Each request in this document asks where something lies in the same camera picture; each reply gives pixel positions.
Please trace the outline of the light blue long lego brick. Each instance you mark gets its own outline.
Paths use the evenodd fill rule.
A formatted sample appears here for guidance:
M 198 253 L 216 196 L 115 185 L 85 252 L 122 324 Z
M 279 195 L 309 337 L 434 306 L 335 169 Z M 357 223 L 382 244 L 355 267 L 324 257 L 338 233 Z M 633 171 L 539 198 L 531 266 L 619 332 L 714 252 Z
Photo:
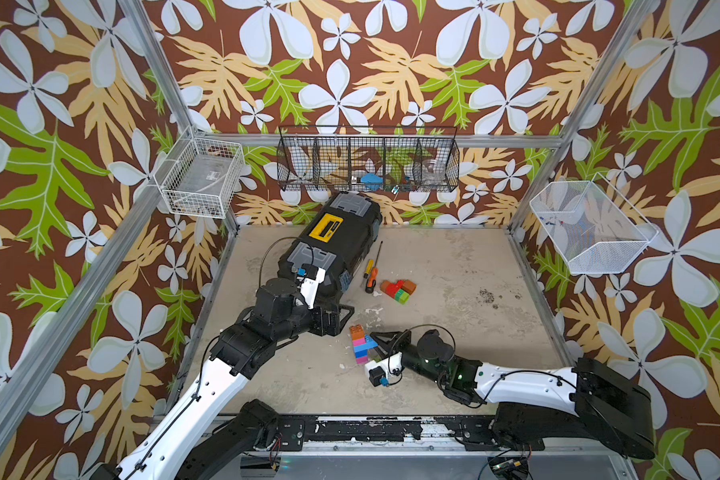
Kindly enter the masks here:
M 354 354 L 358 351 L 368 351 L 369 349 L 377 348 L 378 344 L 370 337 L 365 336 L 366 343 L 360 346 L 353 346 Z

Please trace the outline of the orange lego brick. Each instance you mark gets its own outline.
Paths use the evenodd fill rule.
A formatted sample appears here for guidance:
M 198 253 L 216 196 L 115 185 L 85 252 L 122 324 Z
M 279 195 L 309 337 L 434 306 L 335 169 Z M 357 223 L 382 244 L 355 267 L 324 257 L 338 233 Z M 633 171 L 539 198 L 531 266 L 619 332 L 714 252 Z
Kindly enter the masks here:
M 365 339 L 365 331 L 361 325 L 354 325 L 349 328 L 349 333 L 353 341 L 359 341 Z
M 412 295 L 417 289 L 417 285 L 410 280 L 400 280 L 397 282 L 397 285 L 409 295 Z

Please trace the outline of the red long lego brick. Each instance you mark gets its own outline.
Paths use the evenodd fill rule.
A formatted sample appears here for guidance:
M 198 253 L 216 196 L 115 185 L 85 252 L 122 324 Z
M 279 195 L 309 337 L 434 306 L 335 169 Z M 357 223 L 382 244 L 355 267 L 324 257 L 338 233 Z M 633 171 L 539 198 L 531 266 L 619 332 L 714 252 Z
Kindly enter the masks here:
M 390 282 L 388 280 L 384 280 L 380 285 L 380 290 L 391 298 L 397 298 L 398 293 L 401 290 L 401 286 L 402 283 L 400 281 Z

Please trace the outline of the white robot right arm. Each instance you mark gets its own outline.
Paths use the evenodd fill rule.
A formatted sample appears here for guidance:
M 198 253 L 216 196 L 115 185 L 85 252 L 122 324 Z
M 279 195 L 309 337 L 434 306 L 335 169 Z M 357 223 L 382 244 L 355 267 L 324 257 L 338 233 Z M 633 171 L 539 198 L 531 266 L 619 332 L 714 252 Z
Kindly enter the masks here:
M 650 393 L 599 361 L 580 358 L 552 370 L 502 367 L 457 355 L 436 329 L 418 340 L 409 330 L 374 332 L 370 340 L 381 356 L 366 365 L 373 386 L 392 386 L 411 371 L 463 406 L 493 405 L 489 430 L 502 445 L 583 438 L 627 458 L 656 456 Z

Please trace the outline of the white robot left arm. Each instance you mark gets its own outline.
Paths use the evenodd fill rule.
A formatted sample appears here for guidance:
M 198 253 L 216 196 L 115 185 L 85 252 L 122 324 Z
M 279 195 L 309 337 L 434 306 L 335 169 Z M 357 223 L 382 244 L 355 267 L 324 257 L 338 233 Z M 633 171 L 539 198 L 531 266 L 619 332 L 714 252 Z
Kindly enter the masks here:
M 305 333 L 337 336 L 354 309 L 341 304 L 352 273 L 308 265 L 268 280 L 256 302 L 224 329 L 189 390 L 156 429 L 117 466 L 101 465 L 95 479 L 200 479 L 256 443 L 269 445 L 277 413 L 255 400 L 232 422 L 227 441 L 202 441 L 223 407 L 272 359 Z

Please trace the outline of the black toolbox with yellow label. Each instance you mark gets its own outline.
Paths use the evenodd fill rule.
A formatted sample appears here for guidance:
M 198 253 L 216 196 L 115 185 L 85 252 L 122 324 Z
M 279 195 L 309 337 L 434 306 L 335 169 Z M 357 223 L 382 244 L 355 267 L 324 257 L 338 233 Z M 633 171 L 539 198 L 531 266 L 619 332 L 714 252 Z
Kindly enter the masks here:
M 325 271 L 318 297 L 338 303 L 349 289 L 378 238 L 380 205 L 366 196 L 339 192 L 279 258 L 278 276 L 293 280 L 298 270 L 314 265 Z

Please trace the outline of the blue object in basket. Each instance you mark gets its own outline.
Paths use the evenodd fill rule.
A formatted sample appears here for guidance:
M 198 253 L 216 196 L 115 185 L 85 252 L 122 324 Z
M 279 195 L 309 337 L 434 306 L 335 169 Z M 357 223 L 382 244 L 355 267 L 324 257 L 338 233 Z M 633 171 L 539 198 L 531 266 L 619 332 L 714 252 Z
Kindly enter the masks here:
M 381 189 L 384 185 L 384 181 L 382 177 L 377 176 L 376 174 L 366 173 L 360 180 L 361 185 L 369 190 L 369 191 L 375 191 L 378 189 Z

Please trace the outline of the orange handled screwdriver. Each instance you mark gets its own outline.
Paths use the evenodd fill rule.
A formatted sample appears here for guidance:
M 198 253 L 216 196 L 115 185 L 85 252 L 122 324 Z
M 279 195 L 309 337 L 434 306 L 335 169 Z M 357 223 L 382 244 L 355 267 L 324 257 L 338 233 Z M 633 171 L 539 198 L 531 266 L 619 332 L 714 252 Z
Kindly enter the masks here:
M 378 275 L 378 268 L 373 267 L 370 270 L 366 285 L 365 285 L 365 292 L 368 294 L 372 294 L 376 288 L 377 285 L 377 275 Z

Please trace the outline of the yellow handled screwdriver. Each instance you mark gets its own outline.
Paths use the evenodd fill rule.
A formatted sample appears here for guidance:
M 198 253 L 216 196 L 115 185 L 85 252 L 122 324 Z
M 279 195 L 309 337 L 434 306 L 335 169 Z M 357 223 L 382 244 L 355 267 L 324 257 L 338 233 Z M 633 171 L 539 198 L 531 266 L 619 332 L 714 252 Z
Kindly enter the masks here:
M 363 278 L 364 278 L 364 279 L 368 279 L 369 276 L 370 276 L 370 274 L 374 271 L 374 264 L 375 264 L 375 262 L 376 262 L 376 261 L 378 260 L 378 258 L 379 258 L 378 255 L 376 256 L 376 259 L 370 259 L 370 260 L 367 262 L 366 267 L 365 267 L 365 270 L 364 270 L 364 274 L 363 274 Z

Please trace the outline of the black mounting rail base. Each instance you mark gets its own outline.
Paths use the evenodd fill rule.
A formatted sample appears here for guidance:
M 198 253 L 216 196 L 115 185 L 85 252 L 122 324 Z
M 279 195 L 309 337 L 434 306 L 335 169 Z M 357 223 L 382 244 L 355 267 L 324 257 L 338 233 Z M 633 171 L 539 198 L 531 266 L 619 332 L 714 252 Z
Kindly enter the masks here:
M 311 443 L 382 447 L 437 443 L 468 451 L 502 451 L 523 447 L 519 441 L 492 430 L 492 415 L 281 415 L 268 426 L 258 445 L 297 452 Z

